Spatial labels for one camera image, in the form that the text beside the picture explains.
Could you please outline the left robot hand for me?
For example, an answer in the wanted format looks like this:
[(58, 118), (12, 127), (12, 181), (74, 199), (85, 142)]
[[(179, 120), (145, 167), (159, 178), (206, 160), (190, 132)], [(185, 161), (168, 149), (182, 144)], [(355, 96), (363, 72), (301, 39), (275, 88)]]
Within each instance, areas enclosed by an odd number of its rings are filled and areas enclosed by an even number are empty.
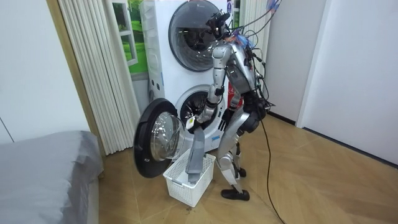
[(193, 115), (186, 120), (185, 128), (190, 134), (194, 134), (195, 130), (198, 128), (205, 129), (204, 123), (202, 115)]

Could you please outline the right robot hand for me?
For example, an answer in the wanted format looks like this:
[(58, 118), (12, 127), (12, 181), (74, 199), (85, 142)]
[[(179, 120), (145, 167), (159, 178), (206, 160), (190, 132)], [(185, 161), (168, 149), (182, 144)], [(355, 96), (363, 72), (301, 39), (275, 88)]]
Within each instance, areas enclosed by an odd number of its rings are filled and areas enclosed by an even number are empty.
[(224, 111), (222, 117), (221, 117), (221, 122), (220, 125), (218, 126), (218, 129), (222, 132), (225, 131), (226, 127), (229, 125), (229, 121), (232, 117), (233, 112), (228, 108)]

